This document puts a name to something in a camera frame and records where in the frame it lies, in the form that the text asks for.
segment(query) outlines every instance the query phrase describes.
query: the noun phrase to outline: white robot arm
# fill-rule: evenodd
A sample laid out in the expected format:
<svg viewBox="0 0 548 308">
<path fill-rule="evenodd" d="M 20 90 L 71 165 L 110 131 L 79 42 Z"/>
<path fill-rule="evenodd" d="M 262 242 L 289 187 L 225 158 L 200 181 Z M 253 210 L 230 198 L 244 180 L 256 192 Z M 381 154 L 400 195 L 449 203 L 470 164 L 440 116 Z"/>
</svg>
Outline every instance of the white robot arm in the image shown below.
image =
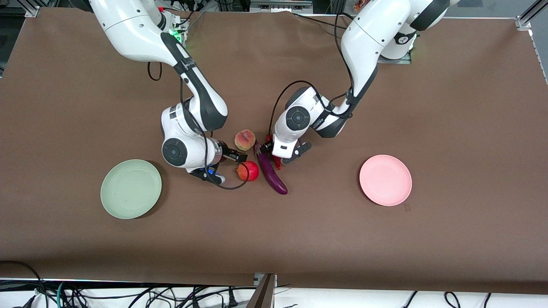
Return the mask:
<svg viewBox="0 0 548 308">
<path fill-rule="evenodd" d="M 342 57 L 353 87 L 339 106 L 331 104 L 312 87 L 298 89 L 276 121 L 272 154 L 284 158 L 282 162 L 286 163 L 300 156 L 302 145 L 295 146 L 308 127 L 323 138 L 337 136 L 373 82 L 379 56 L 403 57 L 413 44 L 416 31 L 435 25 L 449 5 L 450 0 L 371 0 L 341 39 Z"/>
<path fill-rule="evenodd" d="M 223 127 L 228 110 L 192 57 L 171 34 L 182 24 L 180 17 L 161 12 L 153 0 L 89 2 L 105 34 L 121 55 L 135 61 L 158 61 L 172 66 L 193 93 L 191 98 L 162 113 L 164 159 L 203 180 L 223 182 L 224 178 L 217 174 L 204 178 L 204 172 L 208 172 L 205 165 L 216 165 L 223 157 L 245 161 L 247 155 L 239 155 L 241 153 L 228 149 L 221 141 L 200 136 L 202 131 Z"/>
</svg>

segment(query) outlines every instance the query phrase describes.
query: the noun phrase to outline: brown table surface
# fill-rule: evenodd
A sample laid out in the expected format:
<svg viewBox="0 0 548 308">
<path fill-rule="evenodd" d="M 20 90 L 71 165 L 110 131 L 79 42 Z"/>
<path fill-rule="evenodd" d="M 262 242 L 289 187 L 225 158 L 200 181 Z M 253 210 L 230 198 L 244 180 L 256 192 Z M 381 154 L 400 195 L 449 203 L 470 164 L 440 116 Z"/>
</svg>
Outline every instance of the brown table surface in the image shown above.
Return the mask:
<svg viewBox="0 0 548 308">
<path fill-rule="evenodd" d="M 332 27 L 289 13 L 206 13 L 187 48 L 229 107 L 215 132 L 229 145 L 242 129 L 262 140 L 294 80 L 327 97 L 349 86 Z M 223 191 L 166 164 L 160 114 L 178 83 L 117 54 L 91 13 L 26 19 L 0 82 L 0 259 L 49 278 L 250 284 L 276 272 L 301 287 L 548 293 L 548 87 L 512 20 L 444 19 L 412 65 L 379 65 L 344 131 L 308 132 L 313 149 L 279 172 L 287 196 L 262 177 Z M 378 154 L 409 167 L 405 204 L 361 192 L 360 166 Z M 100 187 L 133 158 L 158 167 L 163 191 L 151 213 L 120 220 Z M 28 273 L 2 267 L 10 275 Z"/>
</svg>

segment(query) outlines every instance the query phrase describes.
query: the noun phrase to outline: green plate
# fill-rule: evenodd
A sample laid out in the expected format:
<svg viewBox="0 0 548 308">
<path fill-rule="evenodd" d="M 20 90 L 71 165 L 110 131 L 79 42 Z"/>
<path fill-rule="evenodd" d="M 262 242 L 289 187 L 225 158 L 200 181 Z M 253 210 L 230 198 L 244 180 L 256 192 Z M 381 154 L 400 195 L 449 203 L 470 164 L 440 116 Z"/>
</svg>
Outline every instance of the green plate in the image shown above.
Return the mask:
<svg viewBox="0 0 548 308">
<path fill-rule="evenodd" d="M 149 162 L 131 159 L 116 165 L 101 186 L 101 203 L 112 216 L 120 219 L 139 217 L 158 201 L 162 178 Z"/>
</svg>

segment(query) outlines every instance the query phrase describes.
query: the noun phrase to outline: plate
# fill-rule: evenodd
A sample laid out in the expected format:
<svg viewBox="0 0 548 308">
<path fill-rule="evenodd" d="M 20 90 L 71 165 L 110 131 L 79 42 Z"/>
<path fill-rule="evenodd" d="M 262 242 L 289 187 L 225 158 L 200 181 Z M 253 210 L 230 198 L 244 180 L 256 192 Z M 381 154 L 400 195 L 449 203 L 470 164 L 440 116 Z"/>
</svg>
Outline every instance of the plate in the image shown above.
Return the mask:
<svg viewBox="0 0 548 308">
<path fill-rule="evenodd" d="M 144 215 L 162 191 L 160 172 L 149 162 L 131 159 L 117 164 L 101 185 L 101 203 L 112 216 L 132 219 Z"/>
<path fill-rule="evenodd" d="M 371 201 L 396 206 L 411 193 L 411 173 L 396 157 L 377 155 L 368 159 L 359 172 L 359 184 Z"/>
</svg>

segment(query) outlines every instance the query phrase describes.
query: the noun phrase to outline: eggplant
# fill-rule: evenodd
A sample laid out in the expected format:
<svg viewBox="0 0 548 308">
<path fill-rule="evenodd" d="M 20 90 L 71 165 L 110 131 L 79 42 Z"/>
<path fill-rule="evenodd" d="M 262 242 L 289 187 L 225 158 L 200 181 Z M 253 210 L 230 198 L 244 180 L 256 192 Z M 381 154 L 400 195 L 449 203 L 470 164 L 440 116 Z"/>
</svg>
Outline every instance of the eggplant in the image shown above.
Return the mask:
<svg viewBox="0 0 548 308">
<path fill-rule="evenodd" d="M 287 187 L 282 180 L 279 179 L 278 175 L 274 171 L 274 167 L 272 167 L 272 164 L 270 163 L 269 157 L 262 151 L 261 148 L 262 144 L 258 142 L 255 142 L 253 145 L 253 151 L 255 152 L 257 161 L 259 161 L 259 166 L 261 167 L 261 171 L 264 174 L 266 181 L 277 193 L 280 195 L 287 195 Z"/>
</svg>

